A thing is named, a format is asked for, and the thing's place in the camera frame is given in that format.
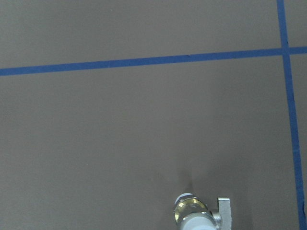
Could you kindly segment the white PPR brass valve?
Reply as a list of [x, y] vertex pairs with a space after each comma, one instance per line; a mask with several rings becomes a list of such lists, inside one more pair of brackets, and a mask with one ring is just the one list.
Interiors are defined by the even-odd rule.
[[230, 230], [232, 228], [230, 198], [218, 197], [217, 204], [217, 210], [210, 210], [192, 193], [179, 195], [173, 209], [177, 229]]

